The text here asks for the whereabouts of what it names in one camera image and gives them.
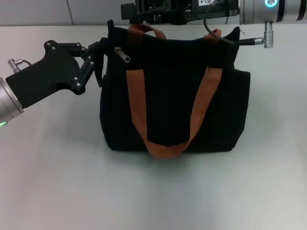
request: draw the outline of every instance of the zipper pull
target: zipper pull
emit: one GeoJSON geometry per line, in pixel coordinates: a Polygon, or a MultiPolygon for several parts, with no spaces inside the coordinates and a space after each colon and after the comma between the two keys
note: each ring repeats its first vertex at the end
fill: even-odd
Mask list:
{"type": "Polygon", "coordinates": [[[127,56],[125,53],[124,53],[124,51],[120,48],[120,47],[118,47],[118,46],[116,46],[116,47],[114,47],[114,49],[115,49],[115,52],[125,61],[125,62],[130,62],[130,60],[131,60],[131,58],[129,57],[129,56],[127,56]]]}

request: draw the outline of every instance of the brown handle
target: brown handle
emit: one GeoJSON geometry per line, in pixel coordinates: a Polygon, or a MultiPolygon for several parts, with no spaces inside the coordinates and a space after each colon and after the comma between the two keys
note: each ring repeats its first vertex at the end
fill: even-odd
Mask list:
{"type": "Polygon", "coordinates": [[[205,118],[207,108],[220,83],[222,69],[207,68],[196,94],[190,119],[189,140],[171,147],[150,142],[147,139],[146,94],[144,71],[128,70],[127,84],[132,122],[142,137],[148,151],[158,158],[171,158],[180,155],[195,138],[205,118]]]}
{"type": "Polygon", "coordinates": [[[162,31],[154,29],[151,26],[145,24],[132,24],[128,28],[128,41],[130,43],[141,44],[144,34],[149,31],[154,31],[157,38],[166,39],[162,31]]]}
{"type": "MultiPolygon", "coordinates": [[[[212,31],[215,35],[221,37],[222,36],[222,31],[219,29],[215,29],[212,31]]],[[[219,42],[219,39],[217,39],[216,37],[212,36],[211,34],[206,35],[205,37],[203,37],[204,40],[211,40],[214,41],[216,43],[219,42]]]]}

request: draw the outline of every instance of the white table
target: white table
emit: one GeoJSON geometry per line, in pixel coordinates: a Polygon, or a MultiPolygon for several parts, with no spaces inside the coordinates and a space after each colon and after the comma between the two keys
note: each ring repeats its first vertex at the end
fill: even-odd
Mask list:
{"type": "MultiPolygon", "coordinates": [[[[227,34],[231,25],[219,25],[227,34]]],[[[171,39],[201,25],[157,26],[171,39]]],[[[243,26],[242,38],[263,35],[243,26]]],[[[228,153],[159,161],[111,151],[99,122],[100,89],[61,91],[0,129],[3,230],[306,230],[307,25],[276,25],[275,47],[242,47],[252,73],[245,131],[228,153]]],[[[107,36],[105,26],[0,28],[1,77],[9,58],[39,61],[43,43],[107,36]]]]}

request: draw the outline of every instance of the black tote bag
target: black tote bag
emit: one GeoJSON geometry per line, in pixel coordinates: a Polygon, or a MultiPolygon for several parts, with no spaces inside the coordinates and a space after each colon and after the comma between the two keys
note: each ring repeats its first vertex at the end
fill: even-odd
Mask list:
{"type": "MultiPolygon", "coordinates": [[[[100,120],[108,146],[158,158],[232,150],[245,126],[250,73],[236,70],[238,46],[211,35],[167,40],[144,24],[108,22],[109,35],[92,49],[102,86],[100,120]],[[156,37],[145,32],[154,31],[156,37]]],[[[238,41],[240,29],[225,38],[238,41]]]]}

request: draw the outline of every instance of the label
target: label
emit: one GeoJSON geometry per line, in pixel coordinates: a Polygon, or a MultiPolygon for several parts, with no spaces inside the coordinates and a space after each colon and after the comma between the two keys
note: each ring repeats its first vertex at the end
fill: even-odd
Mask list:
{"type": "Polygon", "coordinates": [[[210,0],[198,0],[198,6],[208,6],[210,5],[210,0]]]}

